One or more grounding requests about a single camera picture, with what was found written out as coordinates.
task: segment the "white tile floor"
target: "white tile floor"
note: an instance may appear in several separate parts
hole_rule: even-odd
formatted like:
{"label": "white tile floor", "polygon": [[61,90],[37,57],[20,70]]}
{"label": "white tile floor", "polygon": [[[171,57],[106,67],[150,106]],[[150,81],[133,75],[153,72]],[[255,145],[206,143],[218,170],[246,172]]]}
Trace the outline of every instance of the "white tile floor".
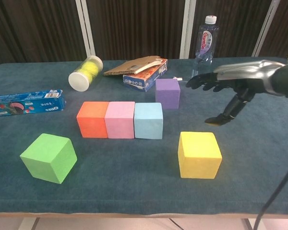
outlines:
{"label": "white tile floor", "polygon": [[[246,230],[241,219],[174,218],[185,230]],[[18,230],[22,218],[0,218],[0,230]],[[288,220],[265,219],[267,230],[288,230]],[[167,218],[41,218],[36,230],[179,230]]]}

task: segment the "bottle label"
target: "bottle label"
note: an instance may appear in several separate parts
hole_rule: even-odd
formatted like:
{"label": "bottle label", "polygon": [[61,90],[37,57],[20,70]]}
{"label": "bottle label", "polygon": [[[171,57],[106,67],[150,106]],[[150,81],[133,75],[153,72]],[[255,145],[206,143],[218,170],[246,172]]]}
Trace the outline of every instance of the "bottle label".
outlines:
{"label": "bottle label", "polygon": [[202,42],[201,42],[201,52],[200,54],[206,53],[212,44],[212,34],[205,30],[203,32]]}

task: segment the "robotic hand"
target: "robotic hand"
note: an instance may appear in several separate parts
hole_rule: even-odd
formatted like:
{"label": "robotic hand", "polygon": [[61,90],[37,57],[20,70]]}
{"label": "robotic hand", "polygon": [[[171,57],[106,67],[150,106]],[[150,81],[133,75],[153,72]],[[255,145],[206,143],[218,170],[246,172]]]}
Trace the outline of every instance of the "robotic hand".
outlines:
{"label": "robotic hand", "polygon": [[288,98],[288,65],[268,60],[223,65],[212,73],[194,76],[186,87],[197,89],[202,85],[204,91],[213,87],[214,92],[232,88],[237,93],[223,113],[205,120],[210,125],[221,126],[234,119],[256,93]]}

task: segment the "orange cube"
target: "orange cube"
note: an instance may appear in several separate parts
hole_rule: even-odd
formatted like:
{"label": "orange cube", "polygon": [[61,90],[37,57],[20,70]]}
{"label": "orange cube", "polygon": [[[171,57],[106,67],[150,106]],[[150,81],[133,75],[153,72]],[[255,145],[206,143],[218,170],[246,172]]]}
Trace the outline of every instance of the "orange cube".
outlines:
{"label": "orange cube", "polygon": [[83,138],[107,138],[105,115],[109,102],[84,102],[77,115]]}

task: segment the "table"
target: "table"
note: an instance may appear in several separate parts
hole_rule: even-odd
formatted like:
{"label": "table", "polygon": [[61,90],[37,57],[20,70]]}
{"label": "table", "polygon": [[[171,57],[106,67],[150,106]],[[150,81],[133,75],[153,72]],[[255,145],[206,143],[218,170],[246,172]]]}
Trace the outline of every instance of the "table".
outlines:
{"label": "table", "polygon": [[[280,58],[268,58],[285,62]],[[212,68],[258,58],[215,58]],[[123,61],[104,61],[104,71]],[[169,60],[164,78],[191,75],[193,60]],[[0,65],[0,94],[63,89],[64,111],[0,117],[0,213],[256,214],[288,170],[288,99],[256,95],[221,127],[218,115],[234,95],[187,89],[180,82],[179,110],[164,111],[162,140],[82,138],[76,122],[84,101],[154,102],[126,88],[121,77],[96,78],[76,92],[68,75],[80,62]],[[181,179],[180,131],[214,132],[223,155],[216,179]],[[31,177],[19,155],[41,134],[68,137],[78,161],[63,184]],[[288,184],[268,213],[288,215]]]}

